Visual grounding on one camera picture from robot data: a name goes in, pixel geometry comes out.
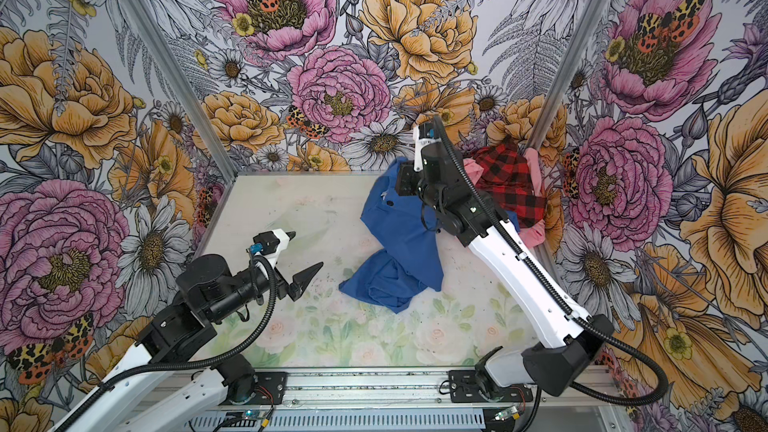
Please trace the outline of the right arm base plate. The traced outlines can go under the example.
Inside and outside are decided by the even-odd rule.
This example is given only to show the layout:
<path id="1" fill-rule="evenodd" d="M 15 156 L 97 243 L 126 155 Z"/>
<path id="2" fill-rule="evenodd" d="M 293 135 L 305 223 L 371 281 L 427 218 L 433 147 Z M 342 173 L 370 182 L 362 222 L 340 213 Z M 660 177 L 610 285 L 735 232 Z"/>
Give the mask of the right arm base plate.
<path id="1" fill-rule="evenodd" d="M 452 403 L 529 403 L 534 399 L 533 390 L 525 384 L 508 387 L 496 386 L 490 379 L 481 377 L 474 369 L 453 369 L 440 385 Z"/>

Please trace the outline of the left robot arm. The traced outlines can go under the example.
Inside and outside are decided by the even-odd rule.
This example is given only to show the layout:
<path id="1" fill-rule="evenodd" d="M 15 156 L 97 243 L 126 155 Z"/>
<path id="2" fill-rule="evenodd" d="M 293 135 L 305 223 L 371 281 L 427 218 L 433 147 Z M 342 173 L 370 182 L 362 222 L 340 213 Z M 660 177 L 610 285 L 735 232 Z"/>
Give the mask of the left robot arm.
<path id="1" fill-rule="evenodd" d="M 277 302 L 284 298 L 298 301 L 323 267 L 316 263 L 290 280 L 283 277 L 277 262 L 295 236 L 295 232 L 282 229 L 257 234 L 246 250 L 247 267 L 237 273 L 220 254 L 193 259 L 176 279 L 178 291 L 171 304 L 139 332 L 112 371 L 54 425 L 54 430 L 106 431 L 174 372 L 204 370 L 223 376 L 233 367 L 246 369 L 242 354 L 265 332 Z M 216 336 L 216 326 L 229 316 L 249 321 L 252 302 L 264 309 L 253 331 L 223 353 L 195 359 Z"/>

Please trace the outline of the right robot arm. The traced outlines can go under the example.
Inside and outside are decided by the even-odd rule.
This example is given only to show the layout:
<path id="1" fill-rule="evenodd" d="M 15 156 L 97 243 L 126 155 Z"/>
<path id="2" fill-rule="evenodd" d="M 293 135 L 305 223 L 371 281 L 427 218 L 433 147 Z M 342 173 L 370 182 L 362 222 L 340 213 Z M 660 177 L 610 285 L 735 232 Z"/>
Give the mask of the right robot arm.
<path id="1" fill-rule="evenodd" d="M 439 226 L 495 273 L 536 334 L 536 343 L 527 349 L 497 347 L 478 362 L 475 380 L 482 393 L 494 397 L 522 384 L 551 396 L 581 390 L 578 379 L 603 347 L 609 319 L 592 317 L 544 272 L 505 211 L 474 187 L 452 146 L 418 140 L 413 160 L 398 174 L 396 190 L 434 210 Z"/>

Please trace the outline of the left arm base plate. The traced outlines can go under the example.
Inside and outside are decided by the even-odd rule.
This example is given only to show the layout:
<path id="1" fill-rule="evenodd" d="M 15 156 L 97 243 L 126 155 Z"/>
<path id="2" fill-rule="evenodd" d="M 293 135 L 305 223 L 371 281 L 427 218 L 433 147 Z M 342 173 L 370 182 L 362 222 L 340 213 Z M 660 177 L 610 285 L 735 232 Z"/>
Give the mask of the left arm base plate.
<path id="1" fill-rule="evenodd" d="M 255 372 L 243 375 L 228 385 L 223 405 L 277 406 L 283 403 L 287 372 Z"/>

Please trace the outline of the blue polo shirt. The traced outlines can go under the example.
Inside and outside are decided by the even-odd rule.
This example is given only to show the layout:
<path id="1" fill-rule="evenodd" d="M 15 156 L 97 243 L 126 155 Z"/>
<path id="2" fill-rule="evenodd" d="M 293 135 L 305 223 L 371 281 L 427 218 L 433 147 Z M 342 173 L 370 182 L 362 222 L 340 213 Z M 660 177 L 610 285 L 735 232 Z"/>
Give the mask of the blue polo shirt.
<path id="1" fill-rule="evenodd" d="M 374 182 L 362 209 L 361 221 L 381 249 L 339 285 L 341 293 L 393 313 L 406 310 L 428 288 L 439 292 L 444 278 L 435 212 L 424 210 L 418 197 L 401 196 L 395 190 L 406 162 L 399 157 L 389 165 Z"/>

